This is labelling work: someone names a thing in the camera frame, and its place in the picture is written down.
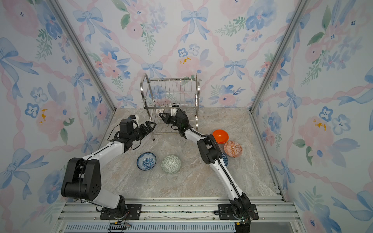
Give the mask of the maroon white pattern bowl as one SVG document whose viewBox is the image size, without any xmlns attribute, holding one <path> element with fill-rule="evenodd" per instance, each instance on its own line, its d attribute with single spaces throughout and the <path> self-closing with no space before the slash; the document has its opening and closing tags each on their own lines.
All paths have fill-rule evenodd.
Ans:
<svg viewBox="0 0 373 233">
<path fill-rule="evenodd" d="M 159 116 L 159 113 L 163 113 L 164 112 L 164 109 L 156 109 L 155 110 L 155 114 L 157 115 L 157 116 Z"/>
</svg>

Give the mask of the steel wire dish rack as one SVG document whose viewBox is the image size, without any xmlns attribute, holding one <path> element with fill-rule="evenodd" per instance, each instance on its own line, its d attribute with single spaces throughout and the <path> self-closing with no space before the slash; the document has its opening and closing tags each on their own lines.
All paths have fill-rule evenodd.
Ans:
<svg viewBox="0 0 373 233">
<path fill-rule="evenodd" d="M 154 135 L 179 135 L 172 126 L 165 124 L 156 109 L 164 109 L 164 113 L 171 113 L 172 106 L 178 106 L 186 112 L 190 125 L 198 131 L 200 82 L 197 76 L 172 79 L 155 79 L 144 74 L 140 83 L 144 109 L 149 121 L 155 122 Z"/>
</svg>

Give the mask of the blue floral bowl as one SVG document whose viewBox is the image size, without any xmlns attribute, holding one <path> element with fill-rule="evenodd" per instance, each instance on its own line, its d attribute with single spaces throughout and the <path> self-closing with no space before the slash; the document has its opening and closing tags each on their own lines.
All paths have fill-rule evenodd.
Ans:
<svg viewBox="0 0 373 233">
<path fill-rule="evenodd" d="M 157 162 L 156 156 L 151 152 L 145 152 L 137 158 L 137 167 L 142 171 L 151 170 Z"/>
</svg>

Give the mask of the orange plastic bowl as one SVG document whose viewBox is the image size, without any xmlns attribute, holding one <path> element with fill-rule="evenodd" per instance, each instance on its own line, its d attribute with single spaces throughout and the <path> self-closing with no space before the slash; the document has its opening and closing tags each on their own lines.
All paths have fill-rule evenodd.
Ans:
<svg viewBox="0 0 373 233">
<path fill-rule="evenodd" d="M 221 129 L 215 130 L 213 136 L 218 144 L 225 144 L 229 141 L 229 134 Z"/>
</svg>

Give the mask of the red geometric pattern bowl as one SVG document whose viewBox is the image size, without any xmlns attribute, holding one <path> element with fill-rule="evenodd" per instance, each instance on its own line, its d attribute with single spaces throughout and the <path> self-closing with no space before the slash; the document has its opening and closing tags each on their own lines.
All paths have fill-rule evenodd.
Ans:
<svg viewBox="0 0 373 233">
<path fill-rule="evenodd" d="M 224 145 L 224 152 L 232 158 L 240 157 L 243 153 L 242 146 L 235 141 L 228 141 Z"/>
</svg>

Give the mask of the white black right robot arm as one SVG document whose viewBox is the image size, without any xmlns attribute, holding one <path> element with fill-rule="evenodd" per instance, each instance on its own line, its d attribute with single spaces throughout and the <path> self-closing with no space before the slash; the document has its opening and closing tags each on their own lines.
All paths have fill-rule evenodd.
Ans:
<svg viewBox="0 0 373 233">
<path fill-rule="evenodd" d="M 159 113 L 162 121 L 177 130 L 181 137 L 194 142 L 205 164 L 209 165 L 221 181 L 236 219 L 254 219 L 256 210 L 244 191 L 238 186 L 228 171 L 222 152 L 213 135 L 204 135 L 196 131 L 189 123 L 187 114 L 180 108 L 173 113 Z"/>
</svg>

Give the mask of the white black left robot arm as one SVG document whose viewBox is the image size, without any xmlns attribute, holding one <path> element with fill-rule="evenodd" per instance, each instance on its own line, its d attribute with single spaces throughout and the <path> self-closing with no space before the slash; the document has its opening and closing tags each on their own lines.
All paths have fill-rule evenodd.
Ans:
<svg viewBox="0 0 373 233">
<path fill-rule="evenodd" d="M 68 161 L 61 195 L 82 202 L 88 201 L 103 210 L 125 212 L 124 197 L 103 188 L 101 169 L 114 158 L 131 150 L 134 142 L 141 142 L 155 127 L 156 123 L 151 121 L 139 124 L 135 115 L 121 120 L 119 131 L 107 145 L 83 158 L 75 157 Z"/>
</svg>

